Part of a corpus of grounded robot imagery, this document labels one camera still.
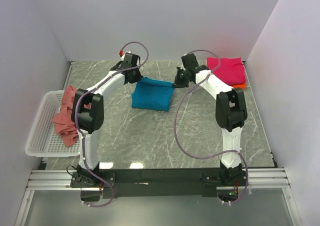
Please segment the blue t shirt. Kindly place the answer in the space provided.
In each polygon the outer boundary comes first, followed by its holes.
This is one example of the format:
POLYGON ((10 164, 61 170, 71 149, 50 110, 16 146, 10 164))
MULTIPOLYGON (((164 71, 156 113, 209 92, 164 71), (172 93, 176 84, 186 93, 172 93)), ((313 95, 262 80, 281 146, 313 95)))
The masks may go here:
POLYGON ((174 86, 171 82, 142 78, 131 94, 131 107, 168 112, 174 86))

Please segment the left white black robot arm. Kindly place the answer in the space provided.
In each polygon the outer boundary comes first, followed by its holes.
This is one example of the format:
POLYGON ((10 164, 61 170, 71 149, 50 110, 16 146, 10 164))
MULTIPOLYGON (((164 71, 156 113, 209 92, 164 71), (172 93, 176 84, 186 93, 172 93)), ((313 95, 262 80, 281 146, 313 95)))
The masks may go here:
POLYGON ((78 89, 75 93, 71 119, 80 141, 78 165, 87 170, 82 175, 82 181, 88 187, 94 187, 100 181, 100 175, 94 169, 99 164, 97 140, 98 130, 104 122, 104 100, 125 84, 142 79, 138 67, 140 59, 140 56, 130 51, 125 52, 120 62, 102 80, 87 89, 78 89))

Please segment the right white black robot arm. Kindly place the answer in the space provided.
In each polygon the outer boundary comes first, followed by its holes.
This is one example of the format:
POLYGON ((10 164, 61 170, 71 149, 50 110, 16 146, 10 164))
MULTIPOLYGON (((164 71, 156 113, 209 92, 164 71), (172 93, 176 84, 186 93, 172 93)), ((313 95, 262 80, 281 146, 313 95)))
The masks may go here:
POLYGON ((225 84, 207 66, 199 65, 194 53, 185 54, 181 60, 183 67, 177 68, 173 86, 187 88, 193 82, 195 86, 187 94, 202 87, 216 101, 215 120, 222 131, 219 179, 230 186, 245 176, 244 160, 239 155, 241 134, 248 118, 244 92, 225 84))

